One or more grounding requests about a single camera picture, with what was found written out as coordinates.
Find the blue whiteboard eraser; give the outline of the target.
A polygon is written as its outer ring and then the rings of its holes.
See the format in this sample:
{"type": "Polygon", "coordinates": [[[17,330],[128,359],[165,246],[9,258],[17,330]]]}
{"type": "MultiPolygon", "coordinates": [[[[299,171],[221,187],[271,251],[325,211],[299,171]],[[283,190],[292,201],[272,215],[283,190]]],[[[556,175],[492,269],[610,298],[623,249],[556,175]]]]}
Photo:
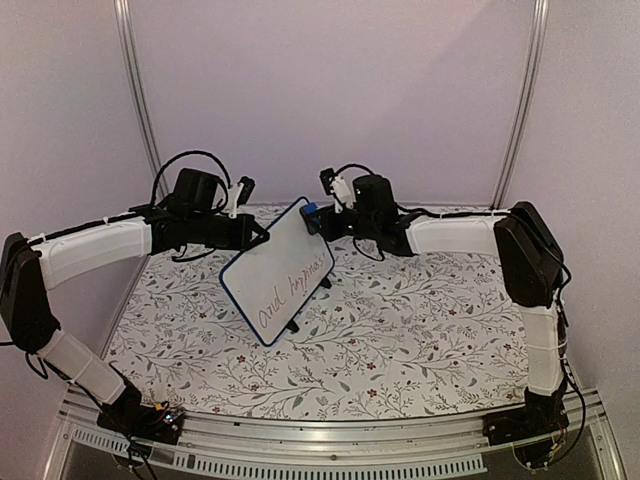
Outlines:
{"type": "Polygon", "coordinates": [[[300,213],[303,218],[313,217],[318,210],[316,203],[307,203],[300,207],[300,213]]]}

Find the small blue-framed whiteboard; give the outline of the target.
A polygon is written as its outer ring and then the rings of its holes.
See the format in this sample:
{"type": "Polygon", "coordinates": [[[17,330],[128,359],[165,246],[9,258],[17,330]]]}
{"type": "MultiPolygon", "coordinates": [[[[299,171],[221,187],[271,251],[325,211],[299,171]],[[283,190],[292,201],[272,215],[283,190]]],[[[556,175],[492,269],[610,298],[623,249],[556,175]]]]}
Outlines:
{"type": "Polygon", "coordinates": [[[270,238],[237,254],[219,274],[224,292],[265,347],[274,345],[335,266],[331,249],[308,232],[301,196],[267,227],[270,238]]]}

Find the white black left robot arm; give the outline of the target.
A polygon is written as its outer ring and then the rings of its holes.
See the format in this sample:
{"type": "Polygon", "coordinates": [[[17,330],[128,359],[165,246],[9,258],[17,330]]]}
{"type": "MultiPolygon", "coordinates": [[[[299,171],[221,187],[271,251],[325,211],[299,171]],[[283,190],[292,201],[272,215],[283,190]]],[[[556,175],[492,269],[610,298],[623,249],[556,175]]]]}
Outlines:
{"type": "Polygon", "coordinates": [[[105,301],[85,292],[81,281],[120,263],[178,251],[188,246],[245,252],[268,240],[255,217],[240,212],[255,188],[244,176],[227,183],[216,175],[184,168],[162,200],[49,234],[6,237],[1,253],[1,318],[11,343],[37,357],[64,380],[87,392],[100,408],[100,421],[128,435],[148,424],[170,430],[168,405],[144,405],[139,389],[100,359],[89,339],[66,329],[59,312],[64,300],[86,313],[105,301]]]}

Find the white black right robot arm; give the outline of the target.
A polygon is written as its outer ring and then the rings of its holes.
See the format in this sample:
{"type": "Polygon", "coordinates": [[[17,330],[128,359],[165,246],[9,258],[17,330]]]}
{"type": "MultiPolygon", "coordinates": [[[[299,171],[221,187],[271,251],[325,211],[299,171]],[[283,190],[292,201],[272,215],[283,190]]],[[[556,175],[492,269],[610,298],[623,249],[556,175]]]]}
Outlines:
{"type": "Polygon", "coordinates": [[[561,367],[561,292],[569,275],[563,252],[535,206],[520,201],[506,210],[434,212],[394,199],[388,179],[368,174],[347,183],[328,169],[321,174],[333,204],[300,210],[310,234],[328,242],[350,236],[370,240],[399,257],[434,252],[494,255],[503,283],[519,308],[526,335],[528,381],[517,427],[537,436],[552,424],[566,388],[561,367]]]}

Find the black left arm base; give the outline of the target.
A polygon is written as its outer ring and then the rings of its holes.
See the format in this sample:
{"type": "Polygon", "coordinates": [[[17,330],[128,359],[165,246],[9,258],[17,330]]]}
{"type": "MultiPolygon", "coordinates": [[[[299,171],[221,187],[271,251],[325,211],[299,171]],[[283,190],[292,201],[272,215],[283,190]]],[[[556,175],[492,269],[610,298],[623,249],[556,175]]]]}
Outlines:
{"type": "Polygon", "coordinates": [[[176,445],[182,433],[184,414],[182,407],[171,406],[167,401],[149,406],[130,400],[102,404],[97,425],[126,437],[176,445]]]}

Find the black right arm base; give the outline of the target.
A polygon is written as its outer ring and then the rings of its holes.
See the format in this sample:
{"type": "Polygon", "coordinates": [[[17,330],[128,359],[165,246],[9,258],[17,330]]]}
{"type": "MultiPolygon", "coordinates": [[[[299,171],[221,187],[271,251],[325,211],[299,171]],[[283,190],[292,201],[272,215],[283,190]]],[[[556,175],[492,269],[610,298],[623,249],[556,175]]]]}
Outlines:
{"type": "Polygon", "coordinates": [[[482,434],[491,446],[515,444],[518,463],[529,470],[548,467],[566,440],[564,403],[531,401],[523,407],[487,414],[482,434]]]}

